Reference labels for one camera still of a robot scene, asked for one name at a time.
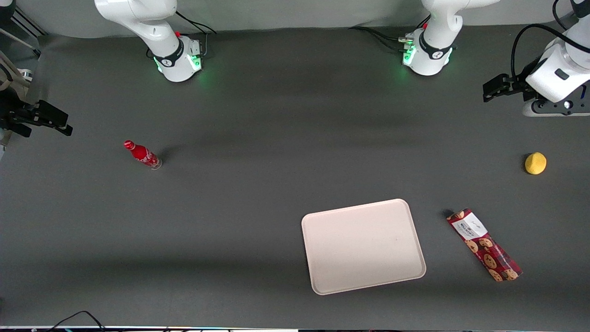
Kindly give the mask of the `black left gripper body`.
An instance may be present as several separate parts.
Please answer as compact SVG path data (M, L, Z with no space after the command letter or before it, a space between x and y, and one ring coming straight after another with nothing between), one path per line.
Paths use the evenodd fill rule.
M525 81L526 78L537 69L538 64L538 62L528 63L523 67L523 70L519 74L516 74L515 63L510 63L510 71L512 75L512 90L508 93L510 96L520 93L523 96L523 101L533 101L539 99L540 94Z

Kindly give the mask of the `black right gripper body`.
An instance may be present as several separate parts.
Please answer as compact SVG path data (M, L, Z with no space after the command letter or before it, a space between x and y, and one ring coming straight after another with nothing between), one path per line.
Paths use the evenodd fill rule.
M35 108L36 104L2 102L0 104L0 126L2 130L9 130L14 134L29 138L32 129L25 124L33 123L34 115L32 113Z

